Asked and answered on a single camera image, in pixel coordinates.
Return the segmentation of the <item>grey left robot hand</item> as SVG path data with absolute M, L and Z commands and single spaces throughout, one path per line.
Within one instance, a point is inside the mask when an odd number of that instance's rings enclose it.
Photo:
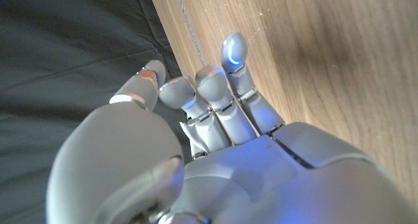
M 166 79 L 152 60 L 60 147 L 48 223 L 416 223 L 366 154 L 313 125 L 285 123 L 253 83 L 248 46 Z

